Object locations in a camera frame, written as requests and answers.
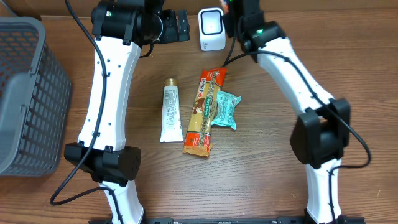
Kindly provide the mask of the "teal snack packet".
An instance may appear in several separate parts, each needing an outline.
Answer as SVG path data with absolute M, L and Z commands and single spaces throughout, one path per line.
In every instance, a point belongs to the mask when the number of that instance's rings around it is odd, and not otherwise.
M 211 125 L 229 127 L 235 131 L 237 127 L 234 120 L 234 111 L 240 101 L 240 96 L 219 90 L 217 94 L 218 111 Z

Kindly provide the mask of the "white tube gold cap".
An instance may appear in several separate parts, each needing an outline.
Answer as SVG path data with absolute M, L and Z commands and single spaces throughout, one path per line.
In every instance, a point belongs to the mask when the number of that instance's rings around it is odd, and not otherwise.
M 168 78 L 164 82 L 162 105 L 162 131 L 160 142 L 182 142 L 182 124 L 178 81 Z

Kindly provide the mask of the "orange spaghetti packet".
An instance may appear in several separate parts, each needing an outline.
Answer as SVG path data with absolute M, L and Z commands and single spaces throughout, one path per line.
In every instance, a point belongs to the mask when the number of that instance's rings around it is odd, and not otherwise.
M 203 70 L 188 124 L 184 154 L 208 157 L 212 148 L 211 122 L 217 111 L 217 96 L 221 90 L 226 68 Z

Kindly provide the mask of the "orange tissue pack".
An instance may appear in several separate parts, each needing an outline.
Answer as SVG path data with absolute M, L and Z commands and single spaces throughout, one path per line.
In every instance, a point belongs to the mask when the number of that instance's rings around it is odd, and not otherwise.
M 229 5 L 228 0 L 219 0 L 221 4 L 221 8 L 223 9 L 224 14 L 229 13 Z

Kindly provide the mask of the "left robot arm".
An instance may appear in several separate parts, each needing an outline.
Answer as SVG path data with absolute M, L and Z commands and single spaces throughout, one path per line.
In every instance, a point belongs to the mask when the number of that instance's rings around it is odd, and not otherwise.
M 135 178 L 141 150 L 126 145 L 125 117 L 132 76 L 145 45 L 189 40 L 187 12 L 164 9 L 162 1 L 101 1 L 87 33 L 95 69 L 85 123 L 65 159 L 91 175 L 111 207 L 111 223 L 145 223 Z

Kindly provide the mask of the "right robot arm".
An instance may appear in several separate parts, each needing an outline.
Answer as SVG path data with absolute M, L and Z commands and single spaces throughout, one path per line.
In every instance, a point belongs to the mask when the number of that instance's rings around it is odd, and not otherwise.
M 307 173 L 306 221 L 338 223 L 338 170 L 349 143 L 349 103 L 318 84 L 281 26 L 265 20 L 259 1 L 220 3 L 228 36 L 274 79 L 297 117 L 290 145 Z

